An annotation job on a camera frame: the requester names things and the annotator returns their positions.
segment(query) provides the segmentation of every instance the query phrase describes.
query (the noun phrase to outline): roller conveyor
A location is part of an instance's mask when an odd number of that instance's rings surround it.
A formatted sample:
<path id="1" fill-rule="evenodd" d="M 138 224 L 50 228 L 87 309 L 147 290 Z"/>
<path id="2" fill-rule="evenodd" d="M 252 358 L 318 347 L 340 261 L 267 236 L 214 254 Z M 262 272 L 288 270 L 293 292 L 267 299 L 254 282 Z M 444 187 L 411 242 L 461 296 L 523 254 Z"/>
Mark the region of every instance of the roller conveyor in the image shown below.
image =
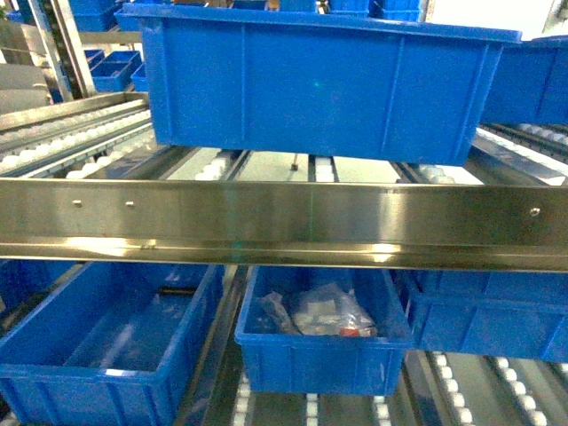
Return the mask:
<path id="1" fill-rule="evenodd" d="M 437 178 L 435 180 L 438 182 L 444 180 L 439 179 L 440 177 L 448 178 L 446 182 L 451 182 L 452 179 L 458 185 L 473 184 L 473 188 L 477 188 L 481 182 L 497 185 L 500 183 L 499 176 L 508 177 L 509 181 L 505 182 L 508 185 L 515 184 L 514 176 L 525 177 L 527 179 L 525 185 L 528 185 L 529 180 L 533 185 L 539 186 L 563 183 L 559 179 L 563 173 L 556 166 L 537 162 L 534 160 L 536 157 L 531 159 L 530 155 L 524 155 L 525 151 L 510 149 L 515 147 L 500 145 L 492 140 L 486 140 L 482 146 L 485 159 L 489 157 L 491 162 L 479 161 L 476 162 L 476 168 L 466 166 L 466 170 L 438 167 L 444 172 L 441 175 L 439 171 L 432 171 L 432 166 L 393 164 L 391 167 L 386 162 L 308 155 L 299 156 L 297 160 L 299 170 L 294 172 L 290 170 L 294 160 L 293 154 L 219 152 L 199 148 L 157 146 L 153 140 L 146 138 L 145 133 L 140 139 L 145 142 L 138 147 L 135 147 L 136 138 L 126 138 L 120 144 L 115 144 L 114 148 L 109 146 L 106 152 L 109 156 L 112 155 L 112 149 L 118 152 L 120 146 L 134 147 L 127 149 L 128 152 L 124 152 L 120 157 L 116 155 L 112 162 L 90 175 L 85 174 L 84 177 L 127 180 L 183 178 L 249 182 L 298 179 L 310 180 L 317 184 L 337 185 L 337 188 L 340 188 L 341 183 L 345 181 L 356 183 L 357 176 L 362 176 L 362 170 L 367 169 L 368 174 L 374 176 L 375 184 L 384 187 L 388 185 L 389 190 L 394 192 L 396 192 L 394 183 L 399 178 L 418 184 L 417 188 L 421 187 L 420 184 L 432 183 L 433 178 Z M 92 147 L 82 146 L 82 148 L 82 151 L 85 151 Z M 83 153 L 83 157 L 77 160 L 76 164 L 82 164 L 93 155 L 103 152 Z M 68 156 L 78 157 L 80 154 L 77 152 Z M 216 164 L 222 164 L 222 167 L 217 167 Z M 41 170 L 30 170 L 28 177 L 47 178 L 52 175 Z M 56 181 L 47 179 L 45 182 L 55 187 Z M 69 185 L 76 183 L 58 182 Z M 223 183 L 202 181 L 195 183 L 207 185 L 203 188 L 223 185 Z M 89 188 L 89 182 L 80 184 Z M 511 380 L 511 373 L 507 375 L 508 370 L 503 373 L 499 367 L 500 362 L 503 365 L 502 359 L 453 353 L 421 351 L 408 353 L 398 390 L 394 396 L 388 398 L 252 392 L 247 387 L 246 376 L 242 373 L 239 348 L 232 339 L 232 325 L 242 297 L 247 270 L 246 267 L 231 267 L 227 274 L 226 296 L 217 312 L 216 326 L 210 332 L 209 347 L 206 346 L 201 355 L 198 374 L 187 389 L 185 403 L 180 408 L 176 421 L 177 425 L 335 426 L 348 422 L 353 425 L 374 426 L 423 424 L 541 426 L 564 424 L 563 420 L 568 419 L 568 407 L 562 402 L 568 400 L 568 377 L 565 374 L 568 369 L 563 366 L 508 359 L 508 368 L 515 370 L 517 375 L 516 380 Z M 523 384 L 525 394 L 518 393 L 523 388 L 520 385 L 515 386 L 516 383 Z M 523 396 L 532 398 L 534 407 L 530 398 L 522 398 Z"/>

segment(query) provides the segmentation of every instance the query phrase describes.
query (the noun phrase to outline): white roller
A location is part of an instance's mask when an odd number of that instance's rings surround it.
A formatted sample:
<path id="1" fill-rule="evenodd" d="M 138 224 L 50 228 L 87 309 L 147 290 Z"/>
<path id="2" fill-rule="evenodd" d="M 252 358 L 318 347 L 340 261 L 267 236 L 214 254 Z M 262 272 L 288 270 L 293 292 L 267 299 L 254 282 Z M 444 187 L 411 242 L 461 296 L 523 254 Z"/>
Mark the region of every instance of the white roller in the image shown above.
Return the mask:
<path id="1" fill-rule="evenodd" d="M 459 390 L 458 383 L 454 379 L 444 380 L 444 383 L 446 384 L 447 391 L 450 393 L 455 393 Z"/>
<path id="2" fill-rule="evenodd" d="M 456 408 L 465 407 L 465 398 L 460 392 L 456 392 L 452 395 L 452 404 L 454 404 Z"/>
<path id="3" fill-rule="evenodd" d="M 507 382 L 514 382 L 517 380 L 517 372 L 512 368 L 507 368 L 503 372 L 503 376 Z"/>
<path id="4" fill-rule="evenodd" d="M 14 169 L 21 164 L 21 159 L 19 155 L 6 155 L 2 160 L 3 166 L 7 169 Z"/>
<path id="5" fill-rule="evenodd" d="M 308 417 L 318 416 L 318 403 L 315 401 L 308 401 L 305 405 L 305 413 Z"/>
<path id="6" fill-rule="evenodd" d="M 509 368 L 509 360 L 503 357 L 497 358 L 497 367 L 499 368 Z"/>
<path id="7" fill-rule="evenodd" d="M 529 395 L 523 395 L 519 398 L 519 400 L 521 402 L 521 406 L 523 406 L 525 410 L 536 410 L 536 401 L 533 397 Z"/>
<path id="8" fill-rule="evenodd" d="M 46 157 L 51 151 L 51 146 L 49 146 L 48 144 L 41 144 L 35 150 L 37 151 L 38 156 Z"/>
<path id="9" fill-rule="evenodd" d="M 465 424 L 473 423 L 473 415 L 471 415 L 469 408 L 458 409 L 458 415 L 460 416 L 460 422 Z"/>
<path id="10" fill-rule="evenodd" d="M 316 182 L 335 182 L 335 177 L 331 173 L 316 173 Z"/>
<path id="11" fill-rule="evenodd" d="M 65 179 L 83 179 L 85 177 L 85 172 L 82 170 L 72 170 L 67 173 Z"/>
<path id="12" fill-rule="evenodd" d="M 208 175 L 207 173 L 198 173 L 197 175 L 195 175 L 195 180 L 216 180 L 216 179 L 211 175 Z"/>
<path id="13" fill-rule="evenodd" d="M 95 162 L 89 162 L 83 166 L 83 171 L 85 172 L 85 176 L 89 176 L 90 174 L 94 173 L 99 169 L 100 166 Z"/>
<path id="14" fill-rule="evenodd" d="M 50 143 L 50 147 L 53 151 L 61 151 L 63 149 L 63 141 L 61 139 L 54 139 Z"/>
<path id="15" fill-rule="evenodd" d="M 21 162 L 32 162 L 37 158 L 38 152 L 35 149 L 24 149 L 20 153 Z"/>
<path id="16" fill-rule="evenodd" d="M 547 426 L 547 416 L 542 411 L 531 411 L 529 416 L 534 426 Z"/>
<path id="17" fill-rule="evenodd" d="M 113 159 L 110 157 L 99 157 L 97 159 L 97 164 L 102 168 L 102 167 L 106 167 L 108 164 L 110 164 L 111 162 L 113 162 Z"/>
<path id="18" fill-rule="evenodd" d="M 249 408 L 249 399 L 248 398 L 238 398 L 237 399 L 237 405 L 236 405 L 236 410 L 241 412 L 241 413 L 246 413 L 247 412 L 247 408 Z"/>
<path id="19" fill-rule="evenodd" d="M 250 387 L 249 386 L 239 387 L 239 396 L 248 398 L 250 396 Z"/>
<path id="20" fill-rule="evenodd" d="M 525 395 L 526 393 L 526 387 L 521 382 L 512 382 L 511 387 L 516 395 Z"/>
<path id="21" fill-rule="evenodd" d="M 331 158 L 329 157 L 316 157 L 316 167 L 318 166 L 331 166 Z"/>
<path id="22" fill-rule="evenodd" d="M 391 418 L 389 414 L 389 407 L 386 404 L 376 406 L 376 416 L 382 420 Z"/>
<path id="23" fill-rule="evenodd" d="M 334 168 L 331 164 L 316 165 L 316 173 L 329 173 L 333 174 Z"/>
<path id="24" fill-rule="evenodd" d="M 436 355 L 436 365 L 440 367 L 447 366 L 446 355 Z"/>
<path id="25" fill-rule="evenodd" d="M 452 368 L 448 366 L 440 368 L 440 375 L 442 376 L 443 379 L 451 379 L 452 377 L 454 377 L 454 374 L 452 373 Z"/>
<path id="26" fill-rule="evenodd" d="M 439 185 L 453 185 L 455 184 L 455 179 L 451 176 L 435 176 L 431 179 L 432 184 Z"/>
<path id="27" fill-rule="evenodd" d="M 245 426 L 245 421 L 247 420 L 247 415 L 244 413 L 236 413 L 233 417 L 234 426 Z"/>

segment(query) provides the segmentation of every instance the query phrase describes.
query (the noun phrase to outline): metal rack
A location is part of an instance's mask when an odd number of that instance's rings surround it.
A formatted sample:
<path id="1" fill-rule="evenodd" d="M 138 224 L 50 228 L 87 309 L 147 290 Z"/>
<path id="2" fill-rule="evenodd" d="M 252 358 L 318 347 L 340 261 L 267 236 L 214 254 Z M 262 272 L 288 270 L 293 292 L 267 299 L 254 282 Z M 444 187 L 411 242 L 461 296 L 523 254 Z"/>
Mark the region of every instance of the metal rack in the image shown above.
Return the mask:
<path id="1" fill-rule="evenodd" d="M 26 114 L 5 115 L 0 118 L 0 135 L 5 137 L 8 131 L 32 129 L 47 122 L 58 123 L 68 117 L 120 105 L 125 105 L 126 112 L 139 111 L 145 103 L 140 95 L 117 94 Z M 91 124 L 105 122 L 103 117 L 93 119 Z M 72 125 L 58 130 L 61 137 L 77 131 L 77 126 Z M 129 131 L 128 127 L 121 130 L 121 144 L 135 139 Z M 13 141 L 11 153 L 14 146 L 26 149 L 42 142 L 41 137 L 25 138 L 25 131 L 21 134 L 22 138 Z M 521 135 L 529 138 L 526 132 Z M 18 176 L 22 177 L 5 178 L 0 182 L 3 217 L 21 217 L 27 212 L 29 218 L 28 225 L 22 227 L 17 221 L 3 221 L 0 233 L 3 235 L 0 241 L 2 256 L 382 267 L 408 267 L 419 262 L 421 267 L 435 268 L 447 267 L 454 259 L 451 265 L 462 268 L 566 271 L 563 248 L 566 238 L 562 227 L 566 189 L 562 184 L 568 175 L 562 173 L 563 164 L 542 164 L 522 150 L 511 151 L 492 140 L 495 133 L 479 132 L 466 165 L 466 170 L 482 182 L 492 184 L 489 186 L 428 185 L 430 178 L 425 168 L 413 164 L 392 165 L 400 178 L 412 184 L 345 183 L 343 177 L 353 174 L 353 169 L 372 171 L 390 166 L 384 162 L 352 161 L 349 167 L 342 169 L 343 159 L 332 162 L 334 180 L 339 182 L 308 183 L 317 180 L 318 175 L 313 157 L 301 155 L 299 170 L 290 171 L 293 154 L 251 152 L 228 153 L 232 158 L 230 167 L 218 182 L 167 181 L 164 179 L 175 177 L 182 170 L 188 170 L 186 175 L 194 177 L 212 160 L 216 151 L 157 146 L 152 140 L 93 172 L 87 180 L 49 178 L 49 170 L 64 176 L 93 155 L 111 154 L 113 149 L 121 146 L 113 142 L 115 138 L 112 132 L 99 137 L 96 146 L 105 149 L 96 153 L 89 151 L 92 146 L 85 142 L 74 151 L 52 153 L 43 159 L 42 167 L 37 162 L 28 165 L 31 169 L 37 167 L 36 172 L 31 170 L 27 175 L 42 177 L 40 179 L 24 178 L 26 175 L 21 174 Z M 66 161 L 63 167 L 52 167 L 60 165 L 62 159 Z M 251 174 L 250 171 L 259 164 L 266 164 L 266 169 Z M 240 177 L 256 174 L 265 177 L 264 180 L 277 182 L 239 181 Z M 516 178 L 523 185 L 532 186 L 516 186 Z M 278 182 L 282 179 L 306 183 Z M 495 186 L 500 179 L 505 186 Z M 17 196 L 21 191 L 27 191 L 26 199 Z M 190 204 L 181 202 L 183 197 L 199 197 L 201 208 L 216 211 L 216 215 L 203 216 L 201 209 L 191 209 Z M 476 209 L 468 213 L 472 200 Z M 29 212 L 41 211 L 35 209 L 39 204 L 43 205 L 43 211 L 34 219 L 36 216 L 30 216 Z M 150 205 L 151 214 L 147 213 Z M 282 208 L 269 211 L 269 205 Z M 365 207 L 366 216 L 390 220 L 390 227 L 364 221 L 362 225 L 361 217 L 357 216 L 362 207 Z M 535 208 L 540 209 L 538 215 L 534 214 Z M 177 215 L 172 216 L 171 210 L 178 212 Z M 64 215 L 69 220 L 60 221 L 65 225 L 59 228 L 46 225 L 56 215 Z M 105 219 L 110 217 L 129 218 L 133 225 L 128 226 L 127 220 L 122 221 L 126 227 L 105 225 L 109 223 Z M 176 223 L 173 217 L 185 227 L 172 227 Z M 422 228 L 429 229 L 426 232 L 413 231 L 410 227 L 397 230 L 396 224 L 401 223 L 402 217 L 405 218 L 402 223 L 422 223 Z M 257 224 L 246 234 L 240 233 L 242 227 L 239 227 L 245 220 L 248 224 Z M 425 226 L 424 221 L 428 220 L 430 224 Z M 445 233 L 442 239 L 440 226 L 458 220 L 460 225 L 473 224 L 475 230 L 457 236 Z M 494 230 L 492 224 L 495 223 L 506 225 L 502 229 L 507 231 L 488 240 L 488 234 L 483 234 L 484 229 Z M 81 229 L 73 224 L 81 224 Z M 307 224 L 308 228 L 302 228 L 302 224 Z M 110 238 L 128 236 L 130 239 L 123 245 L 122 240 L 118 245 L 108 244 L 106 240 L 97 240 L 100 237 L 93 233 L 98 229 L 108 233 Z M 168 248 L 164 240 L 155 238 L 159 233 L 178 236 L 180 229 L 184 230 L 187 239 L 166 239 L 171 243 Z M 367 239 L 372 235 L 373 240 L 360 245 L 361 235 Z M 267 241 L 259 244 L 255 241 L 259 236 Z M 87 240 L 73 243 L 74 237 Z M 215 239 L 222 242 L 216 245 Z M 243 241 L 244 248 L 223 248 L 227 241 L 236 240 Z M 453 241 L 454 247 L 444 248 L 443 243 L 448 241 Z M 428 250 L 420 250 L 423 244 L 428 245 Z M 435 256 L 426 255 L 432 249 L 431 244 L 434 249 L 438 244 Z M 564 424 L 568 418 L 565 403 L 568 380 L 564 366 L 461 354 L 409 352 L 398 390 L 388 398 L 250 392 L 242 375 L 239 348 L 232 339 L 248 271 L 247 266 L 229 268 L 225 296 L 201 354 L 197 374 L 180 407 L 178 425 L 244 422 L 328 426 L 350 422 L 385 426 L 474 422 L 477 426 L 488 426 L 542 424 L 542 416 L 547 424 Z M 508 363 L 506 368 L 512 368 L 516 377 L 509 370 L 503 370 L 505 362 Z"/>

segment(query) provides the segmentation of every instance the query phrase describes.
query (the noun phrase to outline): stainless steel rail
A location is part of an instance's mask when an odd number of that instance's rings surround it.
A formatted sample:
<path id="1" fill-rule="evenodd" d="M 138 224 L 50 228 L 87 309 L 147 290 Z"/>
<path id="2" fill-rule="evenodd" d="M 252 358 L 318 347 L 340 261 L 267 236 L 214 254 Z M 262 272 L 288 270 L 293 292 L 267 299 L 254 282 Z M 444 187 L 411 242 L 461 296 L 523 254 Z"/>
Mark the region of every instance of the stainless steel rail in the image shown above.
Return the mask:
<path id="1" fill-rule="evenodd" d="M 568 188 L 0 180 L 1 257 L 568 270 Z"/>

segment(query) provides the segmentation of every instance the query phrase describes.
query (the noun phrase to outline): blue plastic box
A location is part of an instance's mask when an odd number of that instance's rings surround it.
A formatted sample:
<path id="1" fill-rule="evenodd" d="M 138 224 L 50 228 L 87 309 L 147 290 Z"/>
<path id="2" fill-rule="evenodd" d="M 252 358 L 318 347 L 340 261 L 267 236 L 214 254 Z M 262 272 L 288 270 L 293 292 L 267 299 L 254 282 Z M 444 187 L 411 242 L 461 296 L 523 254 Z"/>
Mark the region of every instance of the blue plastic box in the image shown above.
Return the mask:
<path id="1" fill-rule="evenodd" d="M 409 272 L 394 272 L 394 277 L 417 349 L 568 362 L 565 284 L 554 297 L 536 287 L 538 281 L 525 295 L 521 286 L 515 296 L 511 287 L 487 296 L 477 291 L 451 296 L 420 290 Z M 503 292 L 509 297 L 497 298 Z"/>
<path id="2" fill-rule="evenodd" d="M 369 0 L 329 0 L 331 12 L 369 13 Z"/>
<path id="3" fill-rule="evenodd" d="M 386 9 L 381 10 L 382 20 L 408 20 L 416 22 L 420 20 L 422 11 L 420 9 L 413 9 L 412 11 L 389 11 Z"/>
<path id="4" fill-rule="evenodd" d="M 7 12 L 6 18 L 8 18 L 8 20 L 11 20 L 12 22 L 18 22 L 20 24 L 26 23 L 24 21 L 24 17 L 22 16 L 22 14 L 20 12 Z"/>
<path id="5" fill-rule="evenodd" d="M 101 32 L 108 31 L 116 25 L 114 13 L 120 5 L 113 5 L 101 13 L 73 13 L 79 31 Z"/>
<path id="6" fill-rule="evenodd" d="M 0 317 L 34 293 L 46 290 L 74 262 L 0 261 Z"/>
<path id="7" fill-rule="evenodd" d="M 100 14 L 119 3 L 116 0 L 69 0 L 73 14 Z"/>
<path id="8" fill-rule="evenodd" d="M 132 82 L 136 91 L 148 91 L 148 80 L 146 79 L 146 64 L 142 64 L 132 75 Z"/>
<path id="9" fill-rule="evenodd" d="M 124 16 L 122 13 L 122 9 L 114 14 L 116 18 L 116 22 L 118 22 L 118 26 L 120 27 L 121 31 L 138 31 L 138 20 L 135 18 L 131 18 L 128 16 Z"/>
<path id="10" fill-rule="evenodd" d="M 25 424 L 171 425 L 223 293 L 222 273 L 85 265 L 0 341 L 0 391 Z M 165 296 L 160 288 L 197 291 Z"/>
<path id="11" fill-rule="evenodd" d="M 520 37 L 316 13 L 123 11 L 143 18 L 160 143 L 397 162 L 465 161 L 502 47 Z"/>
<path id="12" fill-rule="evenodd" d="M 85 51 L 89 68 L 93 69 L 101 60 L 105 58 L 105 51 L 102 49 L 89 49 Z"/>
<path id="13" fill-rule="evenodd" d="M 97 91 L 124 91 L 130 84 L 132 71 L 128 62 L 100 62 L 91 70 Z"/>
<path id="14" fill-rule="evenodd" d="M 336 282 L 352 284 L 379 337 L 283 335 L 259 299 Z M 412 338 L 387 272 L 366 269 L 258 267 L 248 284 L 235 340 L 253 391 L 390 395 Z"/>
<path id="15" fill-rule="evenodd" d="M 548 37 L 502 54 L 482 122 L 568 124 L 568 37 Z"/>
<path id="16" fill-rule="evenodd" d="M 142 57 L 139 51 L 113 51 L 102 62 L 128 64 L 129 72 L 132 74 L 142 64 Z"/>
<path id="17" fill-rule="evenodd" d="M 316 0 L 280 0 L 280 12 L 316 12 Z"/>

